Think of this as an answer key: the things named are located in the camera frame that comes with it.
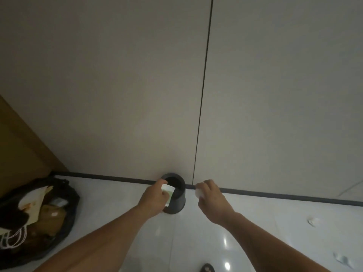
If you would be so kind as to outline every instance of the person's left arm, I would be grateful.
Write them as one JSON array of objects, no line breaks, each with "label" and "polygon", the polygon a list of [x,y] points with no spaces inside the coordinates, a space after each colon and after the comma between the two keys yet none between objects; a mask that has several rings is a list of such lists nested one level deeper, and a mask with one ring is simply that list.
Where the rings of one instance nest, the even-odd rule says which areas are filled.
[{"label": "person's left arm", "polygon": [[146,189],[138,205],[62,249],[34,272],[117,272],[140,228],[164,209],[169,194],[161,186],[166,183],[159,179]]}]

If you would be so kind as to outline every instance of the hand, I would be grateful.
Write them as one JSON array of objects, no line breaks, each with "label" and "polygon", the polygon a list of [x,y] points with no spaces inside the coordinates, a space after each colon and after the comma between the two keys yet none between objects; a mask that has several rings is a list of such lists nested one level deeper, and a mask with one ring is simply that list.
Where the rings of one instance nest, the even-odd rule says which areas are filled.
[{"label": "hand", "polygon": [[199,208],[211,222],[223,227],[229,216],[234,214],[232,206],[213,180],[205,180],[195,187],[203,192],[203,197],[199,198]]},{"label": "hand", "polygon": [[163,184],[168,182],[164,179],[159,179],[155,184],[146,188],[140,198],[137,206],[143,210],[147,218],[152,218],[161,213],[165,207],[165,203],[169,199],[169,194],[161,190]]}]

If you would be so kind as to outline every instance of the forearm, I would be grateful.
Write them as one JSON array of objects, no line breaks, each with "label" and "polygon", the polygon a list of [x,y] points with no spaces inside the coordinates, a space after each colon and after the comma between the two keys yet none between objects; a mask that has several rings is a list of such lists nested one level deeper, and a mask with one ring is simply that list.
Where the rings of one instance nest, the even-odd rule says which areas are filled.
[{"label": "forearm", "polygon": [[329,272],[239,213],[231,214],[222,226],[238,241],[256,272]]},{"label": "forearm", "polygon": [[148,217],[134,207],[51,257],[35,272],[118,271]]}]

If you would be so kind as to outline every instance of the black baseboard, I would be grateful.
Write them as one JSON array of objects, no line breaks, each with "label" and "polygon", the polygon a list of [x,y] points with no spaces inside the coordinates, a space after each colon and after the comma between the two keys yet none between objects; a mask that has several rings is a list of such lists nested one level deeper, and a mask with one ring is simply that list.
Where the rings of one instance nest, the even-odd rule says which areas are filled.
[{"label": "black baseboard", "polygon": [[[63,176],[67,176],[67,177],[103,179],[103,180],[130,182],[130,183],[140,183],[140,184],[147,184],[147,185],[152,185],[155,183],[155,181],[146,180],[146,179],[109,177],[106,175],[93,175],[93,174],[82,174],[82,173],[72,173],[72,172],[52,172],[51,175],[63,175]],[[195,189],[195,186],[192,184],[186,184],[186,188]],[[253,192],[253,191],[228,189],[228,188],[220,188],[220,190],[223,193],[235,194],[235,195],[261,196],[263,198],[279,198],[279,199],[290,199],[290,200],[294,200],[294,201],[323,202],[323,203],[332,203],[332,204],[352,205],[352,206],[362,206],[363,207],[363,202],[361,202],[361,201],[346,201],[346,200],[334,199],[334,198],[316,198],[313,196],[273,194],[273,193]]]}]

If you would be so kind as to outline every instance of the person's right arm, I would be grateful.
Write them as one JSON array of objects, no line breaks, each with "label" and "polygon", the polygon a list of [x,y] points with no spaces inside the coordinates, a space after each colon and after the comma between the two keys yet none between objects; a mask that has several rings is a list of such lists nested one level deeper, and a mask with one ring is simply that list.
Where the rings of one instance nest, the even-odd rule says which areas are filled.
[{"label": "person's right arm", "polygon": [[211,222],[233,235],[256,272],[329,272],[235,212],[213,180],[198,183],[196,188],[203,192],[203,197],[199,198],[199,208]]}]

